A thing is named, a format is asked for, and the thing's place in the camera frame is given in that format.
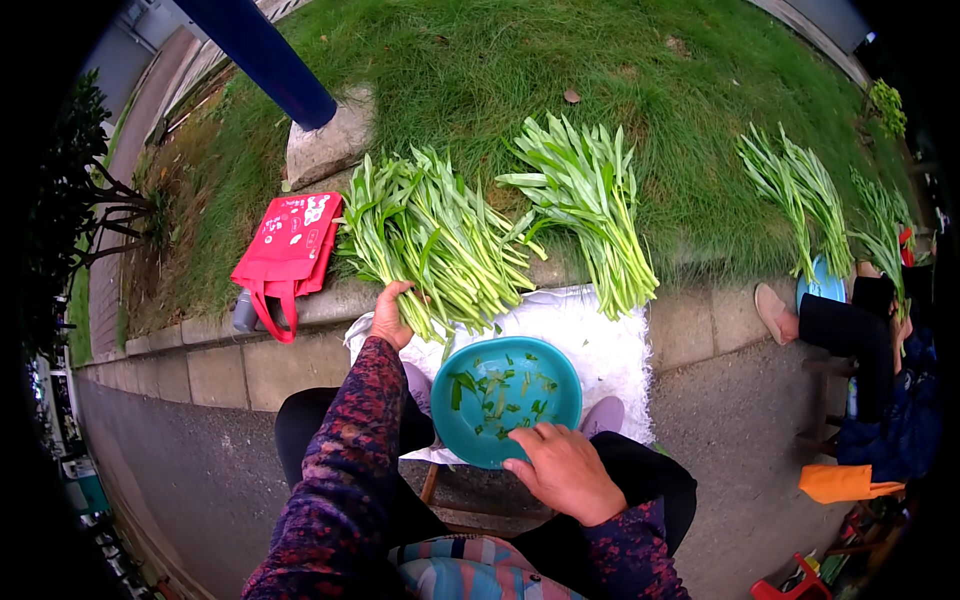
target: red stool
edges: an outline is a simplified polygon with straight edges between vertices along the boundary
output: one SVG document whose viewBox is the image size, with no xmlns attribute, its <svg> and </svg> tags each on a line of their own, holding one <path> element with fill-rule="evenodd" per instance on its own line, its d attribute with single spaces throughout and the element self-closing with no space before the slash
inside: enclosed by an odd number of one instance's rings
<svg viewBox="0 0 960 600">
<path fill-rule="evenodd" d="M 800 564 L 805 574 L 804 580 L 795 588 L 780 591 L 761 579 L 750 586 L 751 595 L 756 600 L 833 600 L 833 594 L 799 552 L 793 553 L 793 560 Z"/>
</svg>

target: red tote bag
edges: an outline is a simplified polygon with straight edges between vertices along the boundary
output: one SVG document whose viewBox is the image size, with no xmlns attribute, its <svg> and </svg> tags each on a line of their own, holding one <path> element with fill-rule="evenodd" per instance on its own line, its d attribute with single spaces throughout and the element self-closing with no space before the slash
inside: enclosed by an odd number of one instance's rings
<svg viewBox="0 0 960 600">
<path fill-rule="evenodd" d="M 250 290 L 256 316 L 284 344 L 293 343 L 297 336 L 294 298 L 324 287 L 326 263 L 337 234 L 332 221 L 342 209 L 343 198 L 336 192 L 274 198 L 230 275 L 231 281 Z M 280 299 L 289 330 L 274 322 L 267 309 L 268 296 Z"/>
</svg>

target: blue pole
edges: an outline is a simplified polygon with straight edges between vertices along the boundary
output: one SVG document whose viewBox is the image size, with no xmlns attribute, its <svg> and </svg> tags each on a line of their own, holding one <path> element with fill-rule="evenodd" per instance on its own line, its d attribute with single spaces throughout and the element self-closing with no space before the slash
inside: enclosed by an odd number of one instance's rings
<svg viewBox="0 0 960 600">
<path fill-rule="evenodd" d="M 305 131 L 337 104 L 253 0 L 176 0 L 177 5 Z"/>
</svg>

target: hand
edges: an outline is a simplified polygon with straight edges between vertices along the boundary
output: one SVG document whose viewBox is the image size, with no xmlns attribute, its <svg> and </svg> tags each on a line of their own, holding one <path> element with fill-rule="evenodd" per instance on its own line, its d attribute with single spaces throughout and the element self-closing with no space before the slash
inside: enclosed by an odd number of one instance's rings
<svg viewBox="0 0 960 600">
<path fill-rule="evenodd" d="M 903 340 L 910 337 L 911 333 L 913 333 L 913 322 L 910 321 L 910 315 L 907 315 L 903 321 L 897 319 L 896 315 L 890 320 L 890 340 L 894 349 L 899 349 Z"/>
<path fill-rule="evenodd" d="M 386 340 L 397 352 L 410 344 L 414 330 L 400 319 L 396 297 L 413 286 L 413 281 L 392 281 L 376 298 L 376 308 L 373 310 L 370 334 Z"/>
<path fill-rule="evenodd" d="M 627 510 L 627 498 L 584 434 L 544 422 L 533 429 L 518 427 L 509 436 L 533 465 L 508 458 L 503 467 L 543 504 L 572 516 L 584 527 L 594 527 Z"/>
</svg>

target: dark blue jacket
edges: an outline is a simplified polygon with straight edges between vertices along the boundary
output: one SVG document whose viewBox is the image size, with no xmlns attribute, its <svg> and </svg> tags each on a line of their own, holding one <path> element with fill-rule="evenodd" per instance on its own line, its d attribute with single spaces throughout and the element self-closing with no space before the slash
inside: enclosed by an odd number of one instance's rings
<svg viewBox="0 0 960 600">
<path fill-rule="evenodd" d="M 933 333 L 914 329 L 903 343 L 902 369 L 880 422 L 845 419 L 837 439 L 840 465 L 872 465 L 873 481 L 906 481 L 926 474 L 937 453 L 942 412 L 937 394 Z"/>
</svg>

